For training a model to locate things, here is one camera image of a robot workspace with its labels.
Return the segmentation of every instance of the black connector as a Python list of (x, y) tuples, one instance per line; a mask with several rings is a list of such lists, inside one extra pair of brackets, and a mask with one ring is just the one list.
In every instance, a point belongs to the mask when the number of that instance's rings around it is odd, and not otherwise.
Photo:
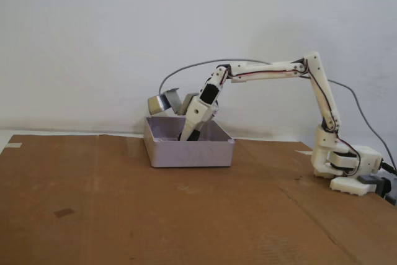
[(230, 65), (218, 65), (216, 68), (220, 68), (220, 67), (224, 67), (224, 68), (226, 68), (226, 69), (228, 69), (228, 68), (230, 68), (231, 66)]
[(304, 58), (300, 58), (300, 59), (295, 60), (295, 61), (293, 61), (293, 62), (291, 62), (291, 63), (301, 63), (301, 64), (304, 65), (304, 62), (305, 62), (305, 59), (304, 59)]
[(385, 171), (387, 171), (387, 172), (389, 172), (389, 173), (394, 174), (394, 175), (397, 176), (396, 170), (395, 170), (392, 166), (390, 166), (388, 163), (385, 163), (385, 162), (383, 161), (383, 159), (382, 159), (382, 161), (380, 162), (380, 168), (382, 168), (382, 169), (384, 169)]
[(205, 85), (204, 91), (201, 93), (200, 99), (204, 103), (212, 105), (218, 93), (219, 89), (215, 85), (208, 83), (207, 85)]

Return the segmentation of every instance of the cardboard sheet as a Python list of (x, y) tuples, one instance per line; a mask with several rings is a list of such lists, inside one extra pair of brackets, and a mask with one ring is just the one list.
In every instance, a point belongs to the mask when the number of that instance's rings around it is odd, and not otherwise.
[(0, 264), (394, 264), (396, 209), (314, 178), (301, 143), (238, 140), (230, 168), (155, 169), (143, 139), (14, 136)]

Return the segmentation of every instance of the stain on cardboard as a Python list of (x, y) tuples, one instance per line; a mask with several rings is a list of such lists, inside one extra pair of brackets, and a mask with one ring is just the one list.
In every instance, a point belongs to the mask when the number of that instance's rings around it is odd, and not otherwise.
[(61, 218), (61, 217), (65, 217), (67, 215), (71, 215), (73, 213), (74, 213), (73, 209), (66, 208), (66, 209), (62, 209), (62, 210), (58, 210), (58, 211), (54, 212), (54, 215), (58, 218)]
[(266, 260), (265, 264), (307, 264), (302, 259), (298, 248), (291, 245), (287, 239), (275, 235), (263, 236), (258, 248)]
[(201, 190), (197, 189), (196, 187), (192, 187), (192, 186), (185, 185), (182, 183), (176, 183), (175, 185), (178, 190), (180, 190), (188, 195), (201, 193)]

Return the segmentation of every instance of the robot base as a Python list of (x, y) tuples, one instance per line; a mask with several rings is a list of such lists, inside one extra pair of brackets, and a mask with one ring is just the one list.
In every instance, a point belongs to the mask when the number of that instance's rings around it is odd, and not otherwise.
[(368, 192), (375, 192), (377, 186), (374, 184), (364, 184), (356, 178), (337, 177), (331, 180), (329, 187), (333, 191), (348, 192), (354, 195), (365, 195)]
[(335, 174), (331, 174), (331, 173), (321, 173), (319, 171), (317, 171), (317, 169), (314, 169), (314, 176), (316, 177), (322, 177), (325, 179), (332, 179), (335, 177)]

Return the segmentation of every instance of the white wall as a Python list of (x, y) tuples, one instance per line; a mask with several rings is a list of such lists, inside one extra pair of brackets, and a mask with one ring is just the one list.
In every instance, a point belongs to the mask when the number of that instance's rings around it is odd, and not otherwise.
[[(397, 155), (397, 0), (0, 0), (0, 127), (142, 132), (168, 73), (222, 57), (294, 60), (317, 50), (352, 86)], [(201, 88), (214, 65), (165, 88)], [(381, 143), (348, 91), (333, 86), (342, 134)], [(233, 135), (291, 133), (321, 121), (304, 79), (229, 84), (218, 121)]]

